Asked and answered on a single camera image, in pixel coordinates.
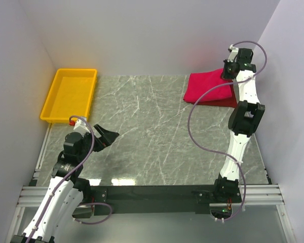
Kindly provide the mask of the bright red t-shirt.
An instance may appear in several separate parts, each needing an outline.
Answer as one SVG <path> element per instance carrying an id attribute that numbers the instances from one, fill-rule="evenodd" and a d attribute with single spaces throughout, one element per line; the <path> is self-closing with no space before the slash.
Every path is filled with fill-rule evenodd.
<path id="1" fill-rule="evenodd" d="M 209 89 L 227 84 L 228 81 L 220 77 L 222 70 L 223 68 L 210 72 L 191 73 L 183 100 L 187 103 L 195 103 Z M 231 96 L 230 86 L 224 86 L 211 91 L 200 101 L 221 100 Z"/>

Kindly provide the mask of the yellow plastic tray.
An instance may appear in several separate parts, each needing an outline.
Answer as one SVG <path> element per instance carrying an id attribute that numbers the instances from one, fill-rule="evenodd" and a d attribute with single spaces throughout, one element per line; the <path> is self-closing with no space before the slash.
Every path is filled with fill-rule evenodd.
<path id="1" fill-rule="evenodd" d="M 97 74 L 96 69 L 58 69 L 44 102 L 40 119 L 53 124 L 67 124 L 72 115 L 88 118 Z"/>

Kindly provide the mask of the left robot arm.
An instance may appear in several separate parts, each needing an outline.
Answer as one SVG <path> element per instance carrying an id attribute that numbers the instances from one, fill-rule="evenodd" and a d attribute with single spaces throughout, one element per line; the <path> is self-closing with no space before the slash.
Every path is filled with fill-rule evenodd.
<path id="1" fill-rule="evenodd" d="M 96 124 L 73 121 L 74 129 L 67 134 L 63 150 L 59 153 L 46 194 L 31 222 L 11 242 L 58 242 L 64 226 L 73 220 L 73 213 L 80 205 L 92 208 L 91 186 L 80 178 L 84 162 L 92 152 L 111 146 L 119 134 Z"/>

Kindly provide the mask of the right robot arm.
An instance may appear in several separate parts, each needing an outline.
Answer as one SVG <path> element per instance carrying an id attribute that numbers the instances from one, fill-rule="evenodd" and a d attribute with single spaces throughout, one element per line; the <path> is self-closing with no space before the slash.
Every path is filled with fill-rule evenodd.
<path id="1" fill-rule="evenodd" d="M 228 156 L 212 189 L 212 196 L 217 203 L 241 201 L 239 179 L 242 159 L 265 112 L 265 106 L 260 103 L 256 91 L 256 66 L 251 63 L 253 51 L 230 46 L 229 52 L 229 57 L 224 60 L 221 78 L 238 84 L 239 101 L 229 117 Z"/>

